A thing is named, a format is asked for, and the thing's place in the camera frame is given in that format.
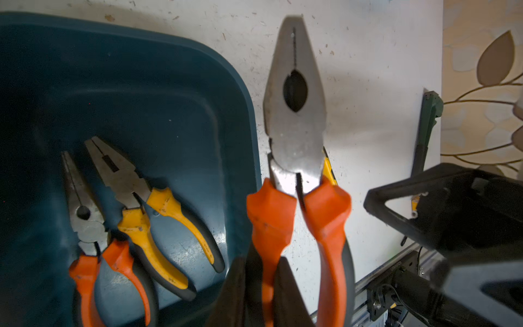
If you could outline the small orange handled pliers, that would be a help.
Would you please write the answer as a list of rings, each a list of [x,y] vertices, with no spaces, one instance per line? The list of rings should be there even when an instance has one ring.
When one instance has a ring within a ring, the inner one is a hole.
[[[103,326],[95,303],[95,283],[103,261],[125,276],[138,291],[144,307],[144,325],[156,326],[159,302],[153,280],[141,261],[130,252],[128,241],[113,238],[106,229],[105,218],[75,161],[67,151],[61,152],[69,220],[78,237],[81,253],[69,266],[69,276],[76,289],[73,319],[76,326]]]

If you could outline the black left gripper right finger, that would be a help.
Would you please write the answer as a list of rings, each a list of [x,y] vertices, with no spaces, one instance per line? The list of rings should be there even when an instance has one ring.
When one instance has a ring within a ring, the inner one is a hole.
[[[285,257],[280,258],[276,268],[272,307],[276,327],[315,326],[301,297],[290,264]]]

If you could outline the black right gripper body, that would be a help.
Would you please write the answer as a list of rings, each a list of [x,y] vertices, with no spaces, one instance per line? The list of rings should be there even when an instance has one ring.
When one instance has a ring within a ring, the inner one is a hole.
[[[496,326],[521,326],[522,185],[475,177],[421,197],[418,217],[440,229],[431,286]]]

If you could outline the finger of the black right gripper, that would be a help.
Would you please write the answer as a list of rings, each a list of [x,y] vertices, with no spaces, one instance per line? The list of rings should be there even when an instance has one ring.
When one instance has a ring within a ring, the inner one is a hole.
[[[490,181],[490,173],[440,163],[414,177],[368,191],[364,208],[389,227],[427,249],[458,252],[466,248],[459,223],[464,222],[466,199]],[[391,200],[419,196],[417,216],[408,218],[386,205]]]

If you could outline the small yellow handled pliers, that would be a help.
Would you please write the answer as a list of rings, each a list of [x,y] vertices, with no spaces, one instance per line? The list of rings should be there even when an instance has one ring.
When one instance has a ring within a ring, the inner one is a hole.
[[[136,166],[121,152],[97,136],[84,142],[90,158],[104,185],[123,205],[118,230],[128,236],[136,254],[152,278],[166,290],[184,301],[195,299],[197,290],[193,282],[178,270],[155,243],[151,220],[144,205],[164,217],[171,217],[184,225],[199,242],[204,255],[215,272],[225,270],[225,261],[219,246],[204,221],[180,202],[170,188],[151,187],[139,175]]]

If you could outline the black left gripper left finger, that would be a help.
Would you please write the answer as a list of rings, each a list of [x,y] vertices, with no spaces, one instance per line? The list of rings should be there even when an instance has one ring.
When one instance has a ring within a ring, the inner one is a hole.
[[[226,279],[205,326],[245,326],[247,310],[247,263],[249,255],[232,261]]]

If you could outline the large orange handled pliers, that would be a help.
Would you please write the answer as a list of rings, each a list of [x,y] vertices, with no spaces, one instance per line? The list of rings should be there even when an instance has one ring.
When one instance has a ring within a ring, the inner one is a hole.
[[[301,16],[283,19],[264,95],[270,176],[247,197],[253,232],[249,261],[250,317],[275,326],[276,268],[302,211],[320,252],[316,324],[344,326],[354,310],[354,266],[345,235],[351,197],[324,176],[326,101],[315,54]]]

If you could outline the yellow black combination pliers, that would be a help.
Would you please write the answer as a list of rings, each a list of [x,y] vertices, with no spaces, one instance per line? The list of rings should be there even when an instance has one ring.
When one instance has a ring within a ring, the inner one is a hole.
[[[332,164],[330,163],[330,159],[328,157],[328,153],[326,151],[326,148],[323,148],[324,152],[324,168],[323,168],[323,175],[329,180],[329,182],[332,185],[338,185],[335,174],[332,170]]]

